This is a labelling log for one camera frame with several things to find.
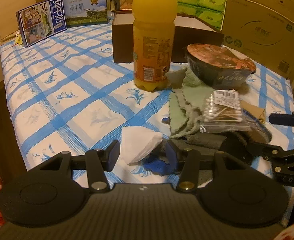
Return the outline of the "patterned knit sock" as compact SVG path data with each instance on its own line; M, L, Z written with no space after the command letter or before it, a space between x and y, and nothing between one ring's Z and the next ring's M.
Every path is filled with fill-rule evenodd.
M268 144L272 140L271 132L260 123L260 121L254 117L250 112L243 110L245 120L250 126L249 131L242 131L240 134L245 138L245 140L259 142L262 144Z

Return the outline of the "large cardboard box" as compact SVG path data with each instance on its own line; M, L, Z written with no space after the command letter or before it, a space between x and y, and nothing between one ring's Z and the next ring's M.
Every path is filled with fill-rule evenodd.
M294 75L294 0L226 0L223 44L277 74Z

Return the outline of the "beige sock white cuff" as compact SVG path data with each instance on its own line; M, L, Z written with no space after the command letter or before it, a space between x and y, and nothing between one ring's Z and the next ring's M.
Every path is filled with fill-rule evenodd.
M264 108L260 108L258 106L254 106L244 100L240 101L241 107L253 115L261 124L265 124L266 113Z

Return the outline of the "light green towel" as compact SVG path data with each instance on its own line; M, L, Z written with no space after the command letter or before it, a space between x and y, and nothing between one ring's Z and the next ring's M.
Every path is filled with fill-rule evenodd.
M200 131L205 101L214 89L189 68L168 72L170 138L177 139Z

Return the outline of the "orange juice bottle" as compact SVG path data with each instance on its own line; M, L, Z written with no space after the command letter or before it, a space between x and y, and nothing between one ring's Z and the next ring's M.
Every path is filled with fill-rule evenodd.
M167 87L177 15L177 0L133 0L133 66L138 88Z

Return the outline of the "blue checked tablecloth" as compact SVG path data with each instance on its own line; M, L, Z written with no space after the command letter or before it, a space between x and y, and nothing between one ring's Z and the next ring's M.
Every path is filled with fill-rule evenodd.
M0 46L6 100L27 170L53 155L81 155L91 148L121 142L122 128L142 126L170 135L170 89L145 92L133 82L133 64L113 62L111 24L67 29L29 48ZM290 114L294 98L288 80L255 63L241 96L271 113ZM140 163L119 159L107 173L114 183L172 183L178 176L159 176Z

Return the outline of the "white tissue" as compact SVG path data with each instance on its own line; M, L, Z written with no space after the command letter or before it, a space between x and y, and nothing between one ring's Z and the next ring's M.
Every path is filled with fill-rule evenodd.
M149 155L163 141L163 134L142 126L123 127L121 140L120 158L131 165Z

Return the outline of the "cotton swab bag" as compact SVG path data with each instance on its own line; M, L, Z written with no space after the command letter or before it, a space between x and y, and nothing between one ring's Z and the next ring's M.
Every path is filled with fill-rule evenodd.
M204 102L200 121L202 133L250 131L239 94L235 90L214 90Z

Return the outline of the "blue cloth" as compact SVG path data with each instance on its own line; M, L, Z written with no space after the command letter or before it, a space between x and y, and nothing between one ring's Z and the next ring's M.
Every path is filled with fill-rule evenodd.
M168 163L165 154L165 147L168 139L163 136L162 141L158 144L150 154L140 161L146 171L150 171L160 176L166 176L174 173L174 169Z

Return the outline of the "blue milk carton box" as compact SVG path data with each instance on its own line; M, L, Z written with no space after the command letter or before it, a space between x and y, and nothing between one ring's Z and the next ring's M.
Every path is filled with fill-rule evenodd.
M16 12L24 47L65 31L67 24L63 0L48 0Z

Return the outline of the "cow picture milk box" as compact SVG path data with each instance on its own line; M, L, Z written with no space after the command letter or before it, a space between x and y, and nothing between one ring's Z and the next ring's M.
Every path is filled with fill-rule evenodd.
M111 0L63 0L68 28L107 24L111 20Z

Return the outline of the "black instant rice bowl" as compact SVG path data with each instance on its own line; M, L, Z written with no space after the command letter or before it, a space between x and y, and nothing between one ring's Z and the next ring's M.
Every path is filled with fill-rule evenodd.
M188 45L186 58L193 73L216 90L237 90L256 72L255 63L247 56L238 57L229 48L212 44Z

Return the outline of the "green tissue pack bundle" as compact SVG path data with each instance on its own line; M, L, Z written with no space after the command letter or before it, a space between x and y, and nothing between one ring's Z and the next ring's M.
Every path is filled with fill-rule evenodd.
M177 13L197 17L220 30L226 0L177 0Z

